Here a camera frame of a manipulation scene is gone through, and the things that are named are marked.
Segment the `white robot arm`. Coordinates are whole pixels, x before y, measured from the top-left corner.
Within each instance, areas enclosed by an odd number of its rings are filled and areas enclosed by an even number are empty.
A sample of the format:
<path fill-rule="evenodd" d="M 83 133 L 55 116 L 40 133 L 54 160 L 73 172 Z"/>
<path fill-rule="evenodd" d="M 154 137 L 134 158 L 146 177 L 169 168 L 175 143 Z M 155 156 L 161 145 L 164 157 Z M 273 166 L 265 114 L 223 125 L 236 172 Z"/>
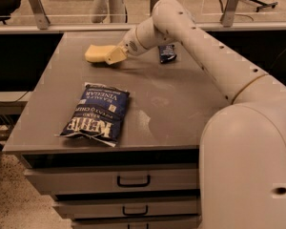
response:
<path fill-rule="evenodd" d="M 286 86 L 199 28 L 175 0 L 159 0 L 126 33 L 112 64 L 179 42 L 228 101 L 199 144 L 199 229 L 286 229 Z"/>

